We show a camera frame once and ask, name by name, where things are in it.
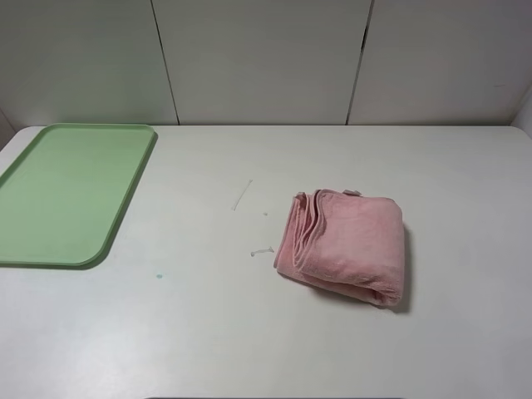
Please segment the pink terry towel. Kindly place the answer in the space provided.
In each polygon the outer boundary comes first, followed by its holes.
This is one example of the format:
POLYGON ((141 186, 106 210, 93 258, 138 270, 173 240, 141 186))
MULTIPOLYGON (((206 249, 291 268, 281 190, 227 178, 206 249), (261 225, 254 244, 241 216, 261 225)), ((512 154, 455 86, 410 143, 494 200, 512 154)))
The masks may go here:
POLYGON ((394 200, 316 190, 293 197, 273 266, 296 282, 392 307, 403 295, 405 250, 394 200))

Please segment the green plastic tray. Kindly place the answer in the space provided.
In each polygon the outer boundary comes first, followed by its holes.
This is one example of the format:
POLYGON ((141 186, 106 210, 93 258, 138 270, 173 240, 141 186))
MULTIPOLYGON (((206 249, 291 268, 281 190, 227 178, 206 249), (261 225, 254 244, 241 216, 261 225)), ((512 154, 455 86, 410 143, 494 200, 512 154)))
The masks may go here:
POLYGON ((1 176, 1 265, 83 270, 98 264, 156 141, 146 125, 41 129, 1 176))

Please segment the small white tag fastener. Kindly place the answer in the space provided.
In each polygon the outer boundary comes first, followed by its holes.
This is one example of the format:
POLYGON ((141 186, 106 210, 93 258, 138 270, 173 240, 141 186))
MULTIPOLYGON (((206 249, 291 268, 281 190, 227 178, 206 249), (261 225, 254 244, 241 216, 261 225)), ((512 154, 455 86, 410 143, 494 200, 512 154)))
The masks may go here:
POLYGON ((274 250, 272 247, 269 247, 267 249, 258 249, 250 252, 250 256, 254 257, 258 254, 266 254, 266 253, 274 253, 274 250))

